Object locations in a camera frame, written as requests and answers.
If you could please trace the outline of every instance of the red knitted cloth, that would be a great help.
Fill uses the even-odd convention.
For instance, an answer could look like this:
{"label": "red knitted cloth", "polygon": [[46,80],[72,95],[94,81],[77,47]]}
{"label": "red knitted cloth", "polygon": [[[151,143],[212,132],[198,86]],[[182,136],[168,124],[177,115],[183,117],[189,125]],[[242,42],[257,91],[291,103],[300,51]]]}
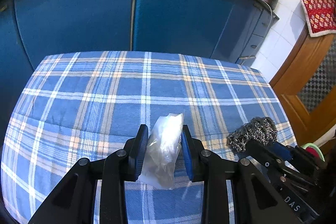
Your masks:
{"label": "red knitted cloth", "polygon": [[301,0],[311,37],[336,33],[335,0]]}

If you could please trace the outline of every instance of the wooden door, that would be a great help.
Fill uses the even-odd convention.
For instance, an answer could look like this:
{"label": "wooden door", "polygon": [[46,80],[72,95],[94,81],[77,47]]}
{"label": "wooden door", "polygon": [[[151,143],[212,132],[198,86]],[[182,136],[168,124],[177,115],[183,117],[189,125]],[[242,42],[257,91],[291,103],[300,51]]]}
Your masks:
{"label": "wooden door", "polygon": [[335,50],[334,34],[311,38],[305,27],[270,82],[298,145],[316,141],[336,124]]}

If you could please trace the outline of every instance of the white tile wall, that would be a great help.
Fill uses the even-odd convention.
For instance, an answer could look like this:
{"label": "white tile wall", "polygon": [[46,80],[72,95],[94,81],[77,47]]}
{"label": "white tile wall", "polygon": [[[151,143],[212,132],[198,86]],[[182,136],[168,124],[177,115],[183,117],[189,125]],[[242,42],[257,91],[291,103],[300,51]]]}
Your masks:
{"label": "white tile wall", "polygon": [[271,27],[252,65],[267,81],[288,57],[306,22],[300,0],[279,0],[274,12],[280,20]]}

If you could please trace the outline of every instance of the blue gripper pad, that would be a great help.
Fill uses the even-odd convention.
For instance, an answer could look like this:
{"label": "blue gripper pad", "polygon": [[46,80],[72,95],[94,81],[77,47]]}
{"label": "blue gripper pad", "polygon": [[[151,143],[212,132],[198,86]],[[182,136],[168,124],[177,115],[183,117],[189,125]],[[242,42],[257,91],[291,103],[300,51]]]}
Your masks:
{"label": "blue gripper pad", "polygon": [[135,180],[138,179],[141,174],[143,159],[148,142],[148,127],[145,124],[140,125],[138,133],[132,145],[132,149],[128,156],[128,164],[134,172]]}
{"label": "blue gripper pad", "polygon": [[271,152],[273,152],[283,160],[290,161],[293,159],[293,156],[289,149],[281,143],[275,142],[274,144],[267,147]]}
{"label": "blue gripper pad", "polygon": [[189,179],[192,181],[194,178],[192,157],[184,130],[182,131],[181,139],[182,139],[182,153],[184,158],[185,170],[187,172]]}

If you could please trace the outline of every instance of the plaid tablecloth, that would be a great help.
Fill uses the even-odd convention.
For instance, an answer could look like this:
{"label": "plaid tablecloth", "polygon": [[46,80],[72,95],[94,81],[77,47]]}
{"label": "plaid tablecloth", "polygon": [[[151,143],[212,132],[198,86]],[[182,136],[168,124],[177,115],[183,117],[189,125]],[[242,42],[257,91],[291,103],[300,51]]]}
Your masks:
{"label": "plaid tablecloth", "polygon": [[[145,123],[184,112],[205,148],[238,160],[226,136],[255,116],[269,116],[278,140],[295,143],[273,90],[254,69],[217,60],[153,52],[77,52],[47,56],[12,114],[3,148],[6,208],[27,223],[82,157],[98,160],[122,148]],[[125,184],[129,223],[200,223],[202,183],[191,183],[179,157],[175,189]],[[100,184],[95,222],[98,223]]]}

